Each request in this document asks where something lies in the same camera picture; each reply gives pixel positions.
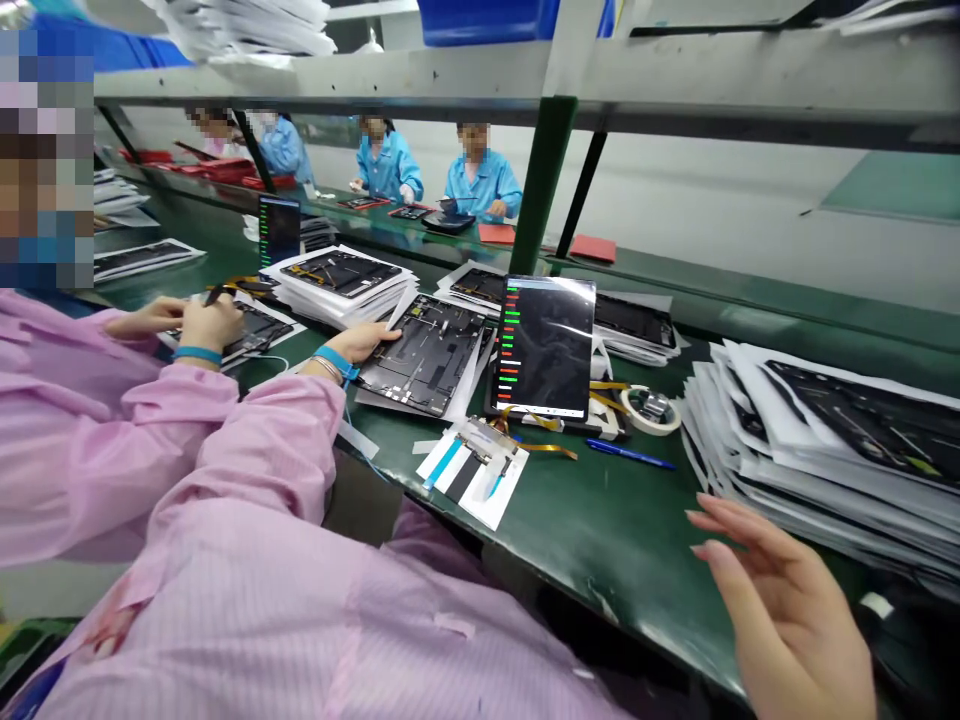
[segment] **black pen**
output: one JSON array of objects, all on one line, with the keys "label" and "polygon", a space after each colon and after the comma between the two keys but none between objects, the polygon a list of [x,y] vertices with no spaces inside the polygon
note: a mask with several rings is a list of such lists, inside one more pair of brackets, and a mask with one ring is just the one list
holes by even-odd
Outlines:
[{"label": "black pen", "polygon": [[223,293],[228,293],[231,297],[235,297],[236,290],[233,288],[228,288],[225,285],[217,285],[213,288],[213,290],[210,291],[210,294],[207,295],[207,301],[203,304],[203,306],[210,307],[221,295],[223,295]]}]

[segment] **blue pen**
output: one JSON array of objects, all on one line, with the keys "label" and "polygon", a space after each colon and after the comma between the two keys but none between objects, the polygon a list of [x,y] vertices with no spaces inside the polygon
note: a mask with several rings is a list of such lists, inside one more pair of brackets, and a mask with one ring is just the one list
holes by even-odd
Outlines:
[{"label": "blue pen", "polygon": [[593,438],[587,438],[587,445],[592,447],[594,450],[599,450],[600,452],[605,452],[609,455],[622,455],[623,457],[628,457],[631,460],[639,460],[640,462],[649,463],[650,465],[656,465],[657,467],[662,467],[664,470],[676,470],[677,468],[671,465],[668,462],[663,460],[657,460],[655,457],[650,455],[644,455],[643,453],[634,452],[633,450],[624,450],[622,447],[614,445],[612,443],[604,442],[603,440],[594,440]]}]

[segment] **metal shelf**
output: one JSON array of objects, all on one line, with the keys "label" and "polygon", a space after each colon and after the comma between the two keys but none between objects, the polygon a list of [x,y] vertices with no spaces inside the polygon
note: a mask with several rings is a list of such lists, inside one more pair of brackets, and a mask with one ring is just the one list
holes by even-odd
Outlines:
[{"label": "metal shelf", "polygon": [[577,127],[960,152],[960,36],[821,30],[600,40]]},{"label": "metal shelf", "polygon": [[293,58],[290,69],[207,64],[94,77],[98,105],[222,105],[536,124],[549,42]]}]

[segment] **hand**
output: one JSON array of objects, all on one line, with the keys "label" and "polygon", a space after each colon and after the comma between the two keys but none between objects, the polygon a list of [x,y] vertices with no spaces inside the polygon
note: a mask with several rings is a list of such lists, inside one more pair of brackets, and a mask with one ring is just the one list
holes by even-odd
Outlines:
[{"label": "hand", "polygon": [[363,323],[344,330],[332,338],[326,347],[336,350],[351,365],[358,365],[370,357],[381,340],[396,340],[398,337],[400,331],[387,330],[386,323]]},{"label": "hand", "polygon": [[494,217],[506,217],[507,204],[503,200],[494,200],[493,205],[491,205],[490,209],[487,210],[487,215],[493,215]]},{"label": "hand", "polygon": [[159,332],[176,330],[183,323],[183,300],[158,297],[136,312],[111,320],[103,329],[115,340],[142,340]]},{"label": "hand", "polygon": [[200,300],[191,300],[183,311],[180,345],[222,353],[223,348],[239,340],[243,333],[243,312],[229,295],[221,295],[210,307],[204,307]]},{"label": "hand", "polygon": [[737,638],[737,662],[760,720],[874,720],[870,651],[836,580],[817,553],[729,500],[697,495],[688,511],[708,540],[710,565]]}]

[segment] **fingernail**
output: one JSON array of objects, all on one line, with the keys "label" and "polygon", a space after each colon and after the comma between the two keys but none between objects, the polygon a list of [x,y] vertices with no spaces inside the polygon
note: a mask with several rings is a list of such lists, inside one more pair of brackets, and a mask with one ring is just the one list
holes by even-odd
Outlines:
[{"label": "fingernail", "polygon": [[735,565],[737,558],[729,547],[719,540],[707,540],[704,543],[704,551],[713,565],[720,567]]}]

